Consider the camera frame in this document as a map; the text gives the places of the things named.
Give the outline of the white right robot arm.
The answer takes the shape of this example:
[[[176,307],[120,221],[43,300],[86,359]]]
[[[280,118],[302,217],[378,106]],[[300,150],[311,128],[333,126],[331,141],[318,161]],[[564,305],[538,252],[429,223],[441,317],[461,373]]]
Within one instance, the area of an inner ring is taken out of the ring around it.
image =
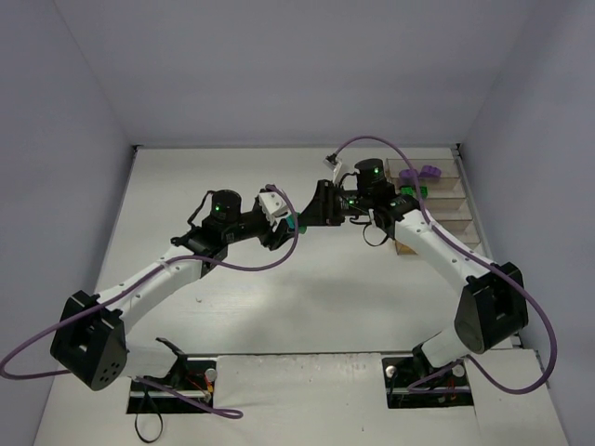
[[[459,296],[454,320],[413,350],[420,375],[426,376],[470,353],[485,351],[514,335],[528,323],[522,274],[511,263],[498,266],[474,254],[464,243],[423,214],[419,201],[397,192],[386,179],[378,158],[355,165],[356,187],[346,190],[349,176],[341,161],[326,160],[330,180],[320,180],[311,202],[301,213],[303,227],[339,226],[349,216],[370,216],[390,239],[413,249]]]

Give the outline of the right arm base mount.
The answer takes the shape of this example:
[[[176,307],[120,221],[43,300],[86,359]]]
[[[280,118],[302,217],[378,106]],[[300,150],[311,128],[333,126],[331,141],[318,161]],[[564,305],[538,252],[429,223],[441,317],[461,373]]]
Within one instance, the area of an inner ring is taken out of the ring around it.
[[[461,361],[443,372],[422,376],[411,356],[381,359],[387,407],[404,409],[447,409],[474,405],[467,371]]]

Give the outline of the purple butterfly curved lego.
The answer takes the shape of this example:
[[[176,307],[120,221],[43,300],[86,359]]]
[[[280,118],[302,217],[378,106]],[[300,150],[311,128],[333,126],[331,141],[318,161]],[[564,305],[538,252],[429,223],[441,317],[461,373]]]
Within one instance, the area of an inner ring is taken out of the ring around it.
[[[402,185],[413,185],[418,179],[416,169],[403,169],[399,172],[398,179]]]

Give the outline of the teal square lego brick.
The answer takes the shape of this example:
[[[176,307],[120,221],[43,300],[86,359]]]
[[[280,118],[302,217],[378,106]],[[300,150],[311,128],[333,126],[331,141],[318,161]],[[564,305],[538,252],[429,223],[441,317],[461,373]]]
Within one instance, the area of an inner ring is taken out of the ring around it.
[[[289,216],[288,216],[288,217],[285,219],[285,221],[286,221],[287,227],[288,227],[288,228],[289,228],[291,231],[296,231],[296,229],[297,229],[297,224],[296,224],[296,221],[295,221],[295,219],[294,219],[294,217],[293,217],[292,215],[289,215]]]

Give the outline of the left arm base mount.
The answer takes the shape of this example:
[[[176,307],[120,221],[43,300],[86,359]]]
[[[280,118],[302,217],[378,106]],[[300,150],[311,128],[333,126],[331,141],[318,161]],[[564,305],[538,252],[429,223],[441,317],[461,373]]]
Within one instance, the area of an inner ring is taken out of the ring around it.
[[[175,362],[163,377],[145,374],[143,378],[159,386],[176,390],[187,400],[199,404],[188,404],[161,388],[132,381],[129,389],[127,414],[183,414],[207,413],[214,408],[218,363],[216,357],[200,357],[185,353],[181,348],[163,337],[156,341],[163,344],[175,356]]]

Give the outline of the purple lotus oval lego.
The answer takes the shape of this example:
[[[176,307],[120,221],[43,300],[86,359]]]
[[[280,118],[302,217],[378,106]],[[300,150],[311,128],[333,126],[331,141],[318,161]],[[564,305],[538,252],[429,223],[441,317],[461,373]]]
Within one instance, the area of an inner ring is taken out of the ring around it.
[[[424,164],[419,171],[419,177],[426,180],[439,180],[441,176],[442,170],[431,164]]]

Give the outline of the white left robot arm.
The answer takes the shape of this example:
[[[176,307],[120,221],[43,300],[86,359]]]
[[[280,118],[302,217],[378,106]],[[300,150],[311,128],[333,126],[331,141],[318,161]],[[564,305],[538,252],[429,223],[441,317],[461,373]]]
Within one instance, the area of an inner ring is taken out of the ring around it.
[[[128,340],[134,326],[181,288],[226,266],[230,244],[280,234],[284,215],[295,211],[272,185],[246,213],[241,196],[232,190],[210,191],[207,198],[209,215],[172,238],[170,248],[149,267],[96,295],[77,292],[67,300],[50,354],[90,389],[102,390],[124,376],[179,380],[184,353],[162,337],[134,344]]]

